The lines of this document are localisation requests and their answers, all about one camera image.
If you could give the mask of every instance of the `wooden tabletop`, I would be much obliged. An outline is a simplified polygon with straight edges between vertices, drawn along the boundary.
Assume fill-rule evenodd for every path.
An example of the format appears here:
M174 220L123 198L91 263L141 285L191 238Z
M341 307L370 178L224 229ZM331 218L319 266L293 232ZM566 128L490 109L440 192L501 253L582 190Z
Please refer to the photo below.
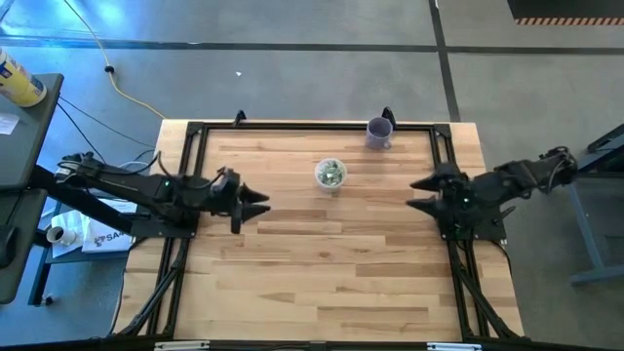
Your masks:
M177 170L187 122L163 122L158 149L170 171ZM461 170L484 172L476 126L451 130ZM227 218L202 216L176 339L460 339L446 245L431 217L405 205L431 196L410 189L433 171L429 138L397 132L386 151L363 142L356 131L210 131L203 177L233 168L271 197L272 210L245 223L241 235L229 233ZM337 195L322 192L313 176L326 157L347 166ZM149 239L130 253L116 331L152 293L162 246ZM491 243L476 243L475 252L484 294L522 334L505 256ZM467 305L476 330L471 299ZM164 306L163 321L168 296Z

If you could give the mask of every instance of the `black desk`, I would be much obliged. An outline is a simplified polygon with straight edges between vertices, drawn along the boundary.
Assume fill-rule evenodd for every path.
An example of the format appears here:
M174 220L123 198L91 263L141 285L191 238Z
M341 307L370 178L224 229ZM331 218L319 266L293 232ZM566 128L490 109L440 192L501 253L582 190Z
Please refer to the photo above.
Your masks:
M35 75L47 88L44 99L32 107L22 108L0 97L0 112L19 116L16 128L9 136L0 135L0 191L24 189L30 180L41 145L57 107L62 74Z
M9 303L16 297L46 196L47 192L40 189L0 196L0 224L14 226L18 236L13 262L0 270L0 304Z

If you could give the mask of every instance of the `yellow cable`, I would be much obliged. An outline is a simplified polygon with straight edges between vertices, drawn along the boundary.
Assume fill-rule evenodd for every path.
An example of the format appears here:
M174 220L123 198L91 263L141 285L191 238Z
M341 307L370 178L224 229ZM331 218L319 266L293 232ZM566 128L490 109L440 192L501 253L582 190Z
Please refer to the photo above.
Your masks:
M65 4L69 7L69 9L76 14L76 16L78 17L78 19L80 19L81 22L83 22L85 24L85 26L87 27L87 29L89 29L89 31L91 32L91 35L94 36L94 39L96 40L97 45L99 46L99 49L101 50L101 54L104 56L104 60L106 61L106 65L107 66L111 66L110 64L110 60L108 60L108 55L106 54L106 51L104 50L104 47L101 45L101 43L99 42L98 37L96 36L96 34L93 32L93 30L91 29L91 27L89 26L89 24L82 18L82 16L80 16L80 14L78 14L78 12L73 8L73 6L71 6L67 0L63 0L65 2ZM127 98L128 100L137 103L147 109L149 109L150 111L152 111L154 114L156 114L157 116L159 116L162 119L167 119L167 117L160 113L157 109L155 109L154 107L150 106L148 103L145 103L139 99L136 99L134 97L129 96L128 94L122 92L118 87L117 87L117 83L115 82L115 79L113 78L113 72L108 72L108 78L110 78L110 84L112 84L113 88L115 88L115 91L117 93L119 93L120 96Z

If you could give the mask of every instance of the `spray can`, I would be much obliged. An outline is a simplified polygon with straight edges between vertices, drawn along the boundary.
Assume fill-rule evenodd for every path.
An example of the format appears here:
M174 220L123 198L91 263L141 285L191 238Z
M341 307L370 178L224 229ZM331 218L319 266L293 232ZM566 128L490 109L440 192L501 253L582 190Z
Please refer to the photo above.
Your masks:
M41 81L0 48L0 94L18 106L34 106L48 90Z

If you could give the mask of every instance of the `gray floor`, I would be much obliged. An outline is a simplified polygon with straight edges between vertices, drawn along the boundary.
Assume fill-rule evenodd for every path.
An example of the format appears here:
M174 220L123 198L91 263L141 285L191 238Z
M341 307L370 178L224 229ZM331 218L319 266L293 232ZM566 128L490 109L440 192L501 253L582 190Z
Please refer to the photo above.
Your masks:
M435 44L426 0L74 1L104 38L179 42ZM505 0L439 0L448 45L622 47L624 27L521 27ZM60 1L16 0L5 34L89 38ZM37 73L65 75L62 95L146 143L160 120L118 97L98 50L6 48ZM400 120L447 121L437 54L109 50L128 93L172 118L369 119L390 105ZM564 144L573 152L621 124L624 56L450 55L462 121L478 125L487 165L535 158ZM144 146L118 138L68 110L111 164ZM40 164L88 145L57 114ZM567 195L535 194L506 220L514 282L526 334L536 340L624 348L624 280L573 288L590 268ZM35 252L32 258L38 258ZM105 335L124 262L53 267L49 307L27 307L35 269L19 296L0 306L0 344Z

